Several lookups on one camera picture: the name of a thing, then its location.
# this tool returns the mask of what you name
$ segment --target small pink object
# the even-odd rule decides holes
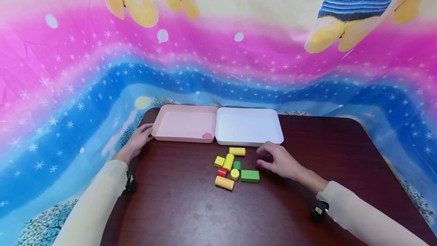
[[[202,138],[204,138],[204,139],[211,139],[212,135],[211,135],[211,133],[206,132],[205,134],[202,135]]]
[[[258,169],[264,169],[264,167],[258,161],[256,162],[255,167],[258,168]]]

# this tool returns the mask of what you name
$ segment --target white tray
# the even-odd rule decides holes
[[[278,113],[271,109],[221,107],[215,138],[220,145],[261,146],[284,141]]]

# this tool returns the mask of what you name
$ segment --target yellow block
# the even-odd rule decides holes
[[[226,169],[228,172],[232,169],[232,164],[234,163],[234,156],[233,154],[227,154],[225,163],[223,163],[223,168]]]
[[[240,176],[240,172],[238,171],[238,169],[231,170],[231,179],[232,180],[238,180],[239,176]]]
[[[245,156],[245,148],[244,147],[230,147],[229,153],[234,156]]]
[[[215,158],[214,165],[215,165],[216,167],[218,167],[218,168],[223,167],[223,163],[225,163],[225,158],[224,158],[224,157],[217,156],[217,157]]]
[[[215,178],[215,184],[230,191],[234,189],[234,181],[221,176]]]

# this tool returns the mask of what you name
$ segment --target hand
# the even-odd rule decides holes
[[[256,165],[258,168],[265,168],[275,172],[279,176],[298,180],[299,176],[305,171],[305,168],[295,160],[283,146],[272,142],[265,142],[258,148],[256,153],[265,155],[270,153],[273,156],[273,163],[258,160]]]
[[[115,155],[114,160],[121,160],[129,165],[130,161],[141,152],[143,146],[153,139],[153,136],[150,136],[152,126],[153,123],[146,123],[135,129],[126,145]]]

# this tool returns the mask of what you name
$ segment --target pink tray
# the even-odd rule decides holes
[[[172,142],[210,143],[216,119],[216,107],[164,105],[153,124],[152,136]]]

